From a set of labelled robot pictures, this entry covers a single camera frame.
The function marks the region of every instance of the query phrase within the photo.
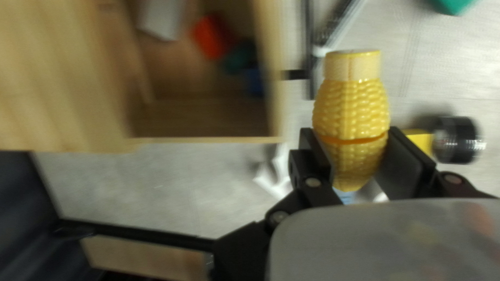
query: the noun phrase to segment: black metal rod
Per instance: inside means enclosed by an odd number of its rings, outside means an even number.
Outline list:
[[[211,253],[215,240],[133,227],[60,219],[57,228],[88,228],[96,235],[118,237]]]
[[[302,10],[305,23],[305,62],[304,69],[307,72],[307,99],[312,101],[316,97],[315,66],[317,58],[313,55],[314,43],[314,9],[312,0],[302,0]]]

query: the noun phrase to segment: yellow corn-shaped object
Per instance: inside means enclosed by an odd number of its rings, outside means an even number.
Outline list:
[[[312,127],[334,165],[333,186],[356,191],[377,170],[387,143],[389,111],[379,50],[335,51],[324,60]]]

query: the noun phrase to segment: bolt head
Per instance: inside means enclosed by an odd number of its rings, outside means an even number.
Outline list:
[[[460,177],[458,177],[454,174],[444,175],[444,180],[449,182],[450,184],[454,184],[454,185],[460,185],[463,182],[463,180]]]
[[[271,220],[275,224],[281,223],[284,219],[286,219],[289,216],[289,214],[285,211],[275,211],[274,213],[271,214]]]
[[[305,180],[305,185],[310,187],[310,188],[319,188],[321,186],[321,180],[319,180],[315,177],[308,177]]]

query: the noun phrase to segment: green object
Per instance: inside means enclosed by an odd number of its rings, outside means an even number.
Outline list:
[[[431,0],[435,9],[446,15],[458,16],[475,0]]]
[[[254,42],[243,41],[222,59],[222,67],[227,74],[239,74],[256,59],[257,51]]]

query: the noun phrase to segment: gray floor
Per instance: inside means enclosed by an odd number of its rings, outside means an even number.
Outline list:
[[[283,3],[285,69],[303,54],[298,1]],[[316,0],[318,23],[335,1]],[[473,117],[488,142],[471,165],[440,165],[500,196],[500,0],[481,0],[462,17],[435,13],[426,0],[367,0],[340,49],[383,53],[382,80],[392,124],[422,117]],[[311,126],[303,81],[286,81],[286,137],[297,145]],[[217,237],[262,218],[275,203],[251,179],[269,147],[261,144],[151,144],[136,153],[37,153],[67,217]]]

